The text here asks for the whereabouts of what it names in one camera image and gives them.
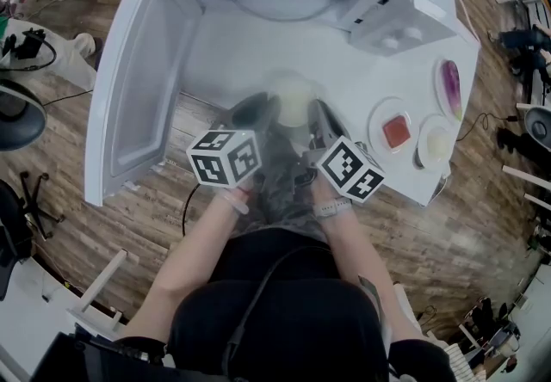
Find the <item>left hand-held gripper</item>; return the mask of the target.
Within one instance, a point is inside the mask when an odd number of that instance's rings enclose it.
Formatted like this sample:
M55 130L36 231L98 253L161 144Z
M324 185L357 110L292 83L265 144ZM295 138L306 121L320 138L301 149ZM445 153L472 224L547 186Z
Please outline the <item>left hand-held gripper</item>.
M186 150L197 181L236 188L262 167L262 149L279 122L282 99L266 92L245 98L198 134Z

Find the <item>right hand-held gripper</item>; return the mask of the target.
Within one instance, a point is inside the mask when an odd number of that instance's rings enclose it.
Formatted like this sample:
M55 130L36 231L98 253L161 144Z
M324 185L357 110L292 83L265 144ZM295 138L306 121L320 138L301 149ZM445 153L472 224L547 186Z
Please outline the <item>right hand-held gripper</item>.
M306 166L315 169L343 197L366 202L382 185L385 174L365 145L353 142L340 119L319 99L308 104L307 127Z

